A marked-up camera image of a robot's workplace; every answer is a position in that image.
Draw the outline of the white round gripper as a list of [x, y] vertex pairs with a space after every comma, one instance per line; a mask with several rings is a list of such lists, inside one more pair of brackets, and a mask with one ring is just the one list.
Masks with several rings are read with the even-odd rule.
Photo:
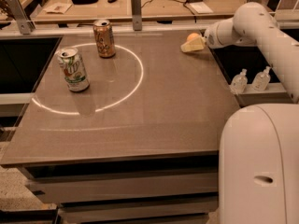
[[186, 41], [180, 48], [183, 52], [191, 52], [202, 50], [205, 48], [206, 44], [211, 49], [223, 48], [223, 44], [218, 38], [218, 24], [213, 24], [206, 28], [204, 32], [204, 37], [197, 36], [191, 41]]

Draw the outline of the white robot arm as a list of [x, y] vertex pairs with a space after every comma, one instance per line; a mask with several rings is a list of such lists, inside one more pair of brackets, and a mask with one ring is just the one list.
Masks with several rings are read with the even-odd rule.
[[290, 104], [249, 105], [226, 122], [219, 151], [220, 224], [299, 224], [299, 44], [259, 3], [206, 28], [205, 45], [256, 46]]

